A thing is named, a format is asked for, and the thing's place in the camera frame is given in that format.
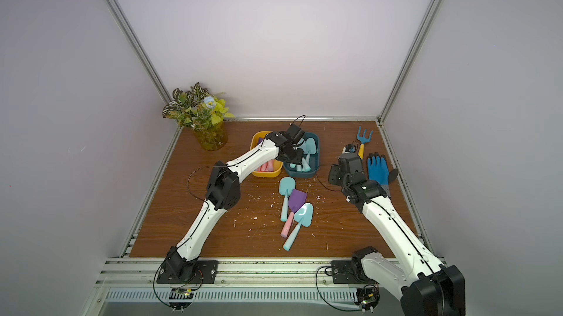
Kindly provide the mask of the yellow plastic storage box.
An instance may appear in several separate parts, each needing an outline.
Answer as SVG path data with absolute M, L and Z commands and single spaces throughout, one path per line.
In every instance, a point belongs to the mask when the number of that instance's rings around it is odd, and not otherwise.
M 250 145 L 250 149 L 254 149 L 256 146 L 260 146 L 265 136 L 269 134 L 270 131 L 259 131 L 253 137 Z M 252 172 L 252 175 L 258 178 L 275 178 L 282 170 L 283 163 L 273 159 L 265 162 L 260 167 Z

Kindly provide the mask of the teal shovel eleventh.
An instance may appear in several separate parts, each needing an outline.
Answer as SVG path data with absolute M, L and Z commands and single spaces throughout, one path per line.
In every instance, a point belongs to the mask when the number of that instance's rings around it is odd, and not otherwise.
M 317 144 L 315 142 L 315 140 L 310 137 L 305 141 L 305 153 L 306 153 L 306 157 L 305 157 L 305 163 L 310 166 L 310 158 L 311 155 L 315 155 L 317 153 Z

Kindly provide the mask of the dark teal storage box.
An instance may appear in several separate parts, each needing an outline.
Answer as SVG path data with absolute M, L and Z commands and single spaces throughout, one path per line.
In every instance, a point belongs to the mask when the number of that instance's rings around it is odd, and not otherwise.
M 283 168 L 290 177 L 293 177 L 293 178 L 313 178 L 316 175 L 316 173 L 317 173 L 317 171 L 320 167 L 320 139 L 316 134 L 310 133 L 310 132 L 306 132 L 303 136 L 303 138 L 306 138 L 306 139 L 308 139 L 310 137 L 312 137 L 317 144 L 317 153 L 315 155 L 311 155 L 311 158 L 310 158 L 311 170 L 309 172 L 298 172 L 296 170 L 296 168 L 290 169 L 289 163 L 284 162 Z

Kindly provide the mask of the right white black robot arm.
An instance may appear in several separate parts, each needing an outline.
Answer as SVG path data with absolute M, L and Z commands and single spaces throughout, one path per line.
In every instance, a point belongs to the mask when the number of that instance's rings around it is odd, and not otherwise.
M 395 210 L 388 185 L 398 176 L 385 156 L 375 154 L 364 171 L 361 157 L 342 153 L 331 166 L 328 182 L 341 187 L 349 203 L 373 224 L 398 263 L 372 248 L 359 251 L 363 274 L 400 301 L 405 315 L 465 315 L 466 283 L 456 266 L 445 266 Z

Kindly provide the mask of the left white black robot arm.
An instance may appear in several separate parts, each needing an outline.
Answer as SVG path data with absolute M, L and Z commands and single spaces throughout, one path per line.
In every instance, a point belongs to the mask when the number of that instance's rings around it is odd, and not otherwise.
M 285 131 L 273 131 L 247 153 L 229 162 L 216 162 L 206 185 L 205 199 L 194 223 L 179 243 L 170 248 L 155 273 L 155 282 L 189 283 L 196 276 L 196 264 L 219 219 L 241 199 L 240 184 L 270 160 L 300 164 L 305 132 L 290 124 Z

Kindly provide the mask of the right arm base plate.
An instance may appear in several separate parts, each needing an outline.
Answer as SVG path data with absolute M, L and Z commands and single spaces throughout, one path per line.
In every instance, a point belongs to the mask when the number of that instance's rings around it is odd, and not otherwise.
M 372 260 L 332 260 L 330 269 L 334 284 L 367 285 L 393 281 L 391 274 Z

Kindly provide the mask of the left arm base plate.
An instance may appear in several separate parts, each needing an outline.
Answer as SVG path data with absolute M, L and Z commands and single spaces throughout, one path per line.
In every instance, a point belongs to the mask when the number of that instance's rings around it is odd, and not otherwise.
M 156 284 L 213 284 L 218 271 L 218 260 L 195 260 L 173 264 L 166 260 L 156 277 Z

